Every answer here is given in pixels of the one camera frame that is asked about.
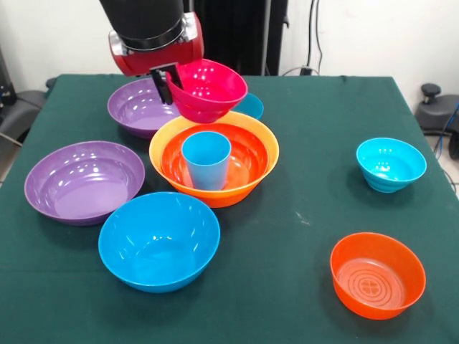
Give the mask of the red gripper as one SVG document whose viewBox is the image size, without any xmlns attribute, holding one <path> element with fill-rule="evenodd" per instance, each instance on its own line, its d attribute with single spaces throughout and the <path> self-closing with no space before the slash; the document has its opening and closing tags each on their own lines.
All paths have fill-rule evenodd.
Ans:
<svg viewBox="0 0 459 344">
<path fill-rule="evenodd" d="M 170 75 L 172 83 L 182 89 L 177 64 L 185 65 L 204 56 L 202 28 L 197 14 L 185 13 L 181 24 L 184 30 L 174 42 L 153 50 L 136 51 L 128 48 L 114 30 L 108 35 L 110 53 L 119 70 L 126 76 L 150 73 L 162 103 L 167 105 L 172 104 L 172 96 L 165 77 L 156 69 L 166 66 L 165 71 Z"/>
</svg>

